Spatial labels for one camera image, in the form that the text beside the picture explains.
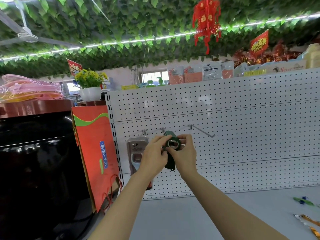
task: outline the hand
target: hand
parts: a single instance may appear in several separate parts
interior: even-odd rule
[[[172,155],[176,167],[183,178],[192,173],[197,173],[197,151],[193,145],[192,136],[190,134],[182,134],[177,137],[182,144],[179,151],[170,147],[167,147],[166,150]]]
[[[146,146],[138,172],[147,176],[149,181],[154,179],[167,164],[168,153],[166,151],[162,152],[162,146],[171,137],[172,135],[156,136]]]

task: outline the ceiling fan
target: ceiling fan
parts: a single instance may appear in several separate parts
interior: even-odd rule
[[[24,14],[24,7],[20,1],[15,1],[16,7],[20,10],[20,14],[22,16],[23,21],[23,27],[19,26],[14,20],[12,20],[8,15],[6,15],[1,9],[0,9],[0,20],[8,26],[10,29],[12,29],[14,32],[18,34],[17,38],[13,38],[10,40],[3,40],[0,41],[0,46],[2,45],[9,45],[14,43],[21,43],[21,42],[28,42],[28,43],[36,43],[36,42],[43,42],[48,44],[56,44],[56,45],[63,45],[66,47],[84,47],[81,44],[73,44],[68,43],[64,41],[59,40],[53,40],[53,39],[47,39],[42,37],[37,37],[32,34],[30,28],[27,27],[26,23],[26,16]]]

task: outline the fan blade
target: fan blade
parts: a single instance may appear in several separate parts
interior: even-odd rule
[[[68,42],[64,42],[64,41],[60,41],[60,40],[52,40],[52,39],[47,39],[47,38],[42,38],[42,37],[38,37],[38,39],[40,42],[48,43],[48,44],[58,44],[58,45],[66,46],[66,47],[81,47],[81,48],[84,47],[81,44],[73,44],[73,43],[68,43]]]
[[[13,39],[10,39],[10,40],[0,41],[0,46],[8,45],[8,44],[14,44],[14,43],[20,43],[20,42],[23,42],[23,41],[21,39],[19,39],[19,38],[13,38]]]
[[[22,27],[19,26],[14,20],[12,20],[8,15],[0,10],[0,20],[14,32],[18,33],[27,33]]]

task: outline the dark green peeler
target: dark green peeler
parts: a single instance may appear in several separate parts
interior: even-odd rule
[[[171,147],[176,151],[180,149],[181,141],[172,131],[166,131],[163,135],[165,136],[172,135],[171,139],[165,143],[165,148],[164,148],[165,150],[166,150],[166,147]],[[176,169],[174,158],[171,156],[169,152],[168,152],[168,163],[165,166],[165,168],[170,169],[171,171],[174,171]]]

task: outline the green bottle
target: green bottle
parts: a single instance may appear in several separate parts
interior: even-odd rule
[[[158,87],[160,87],[160,86],[166,86],[166,84],[163,82],[163,80],[162,80],[162,77],[157,77],[157,79],[159,79],[159,85],[158,85]]]
[[[156,87],[156,85],[153,84],[152,80],[149,80],[148,85],[146,85],[146,88],[152,88],[152,87]]]

